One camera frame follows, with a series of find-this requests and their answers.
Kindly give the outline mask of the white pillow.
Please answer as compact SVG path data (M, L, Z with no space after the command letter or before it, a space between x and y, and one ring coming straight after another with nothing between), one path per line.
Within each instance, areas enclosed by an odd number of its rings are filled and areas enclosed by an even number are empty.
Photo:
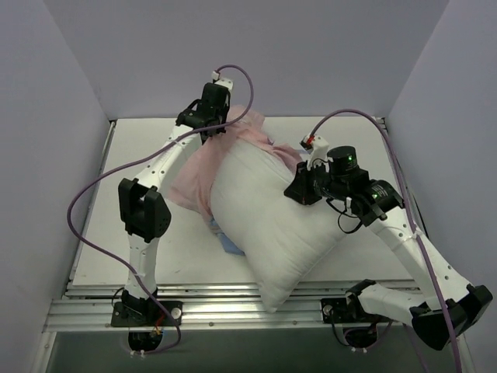
M245 254L268 312L345 237L324 201L304 206L284 196L293 178L276 156L238 140L210 192L214 220Z

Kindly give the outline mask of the blue and pink printed pillowcase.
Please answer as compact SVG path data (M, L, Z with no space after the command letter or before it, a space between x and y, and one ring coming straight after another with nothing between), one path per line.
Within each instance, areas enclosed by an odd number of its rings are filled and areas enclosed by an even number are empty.
M236 141L246 141L278 159L292 173L302 158L297 150L288 144L276 145L270 139L262 129L265 117L261 113L247 110L244 106L233 106L228 112L228 119L236 118L240 121L227 127L224 134L208 138L188 158L172 182L168 199L180 207L199 213L207 227L220 240L224 251L242 256L243 251L224 234L216 223L210 206L211 188L228 151Z

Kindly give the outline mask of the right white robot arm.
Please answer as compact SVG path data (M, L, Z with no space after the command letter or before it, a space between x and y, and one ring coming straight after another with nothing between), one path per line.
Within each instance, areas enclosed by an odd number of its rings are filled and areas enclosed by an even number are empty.
M410 227L405 201L397 190L386 180L370 178L359 167L353 146L301 145L310 157L297 164L285 196L302 205L342 202L339 214L357 218L358 226L371 230L420 290L410 294L365 279L346 291L348 317L360 321L377 315L403 322L434 350L442 350L452 335L460 336L473 326L492 302L492 293L461 276L423 232Z

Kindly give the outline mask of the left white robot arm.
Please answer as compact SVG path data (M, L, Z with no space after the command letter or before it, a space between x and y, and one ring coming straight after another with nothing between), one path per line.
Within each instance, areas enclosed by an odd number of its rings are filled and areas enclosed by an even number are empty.
M186 160L220 130L188 134L197 128L224 124L230 108L233 81L219 78L208 82L202 96L178 115L166 145L169 149L147 161L146 167L132 180L122 179L118 186L120 218L125 225L130 247L129 273L122 303L129 317L139 326L151 324L157 315L150 295L157 290L155 267L159 239L168 229L172 215L165 195Z

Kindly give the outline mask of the aluminium front rail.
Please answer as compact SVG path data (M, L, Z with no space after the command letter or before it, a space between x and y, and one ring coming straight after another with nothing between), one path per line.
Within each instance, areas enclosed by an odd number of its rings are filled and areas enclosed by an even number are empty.
M183 330L295 329L323 325L324 298L341 298L351 281L304 282L277 312L265 311L255 284L164 285L161 300L183 303ZM116 287L69 285L62 299L51 302L45 333L103 332L112 330L112 296Z

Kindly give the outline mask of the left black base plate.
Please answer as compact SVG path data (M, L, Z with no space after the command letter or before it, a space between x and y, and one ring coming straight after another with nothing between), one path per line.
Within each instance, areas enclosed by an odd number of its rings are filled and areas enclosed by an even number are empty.
M113 314L110 321L112 327L146 327L146 326L174 326L182 322L182 306L179 301L160 301L160 308L154 302L147 303L142 312L127 307L122 302L113 305Z

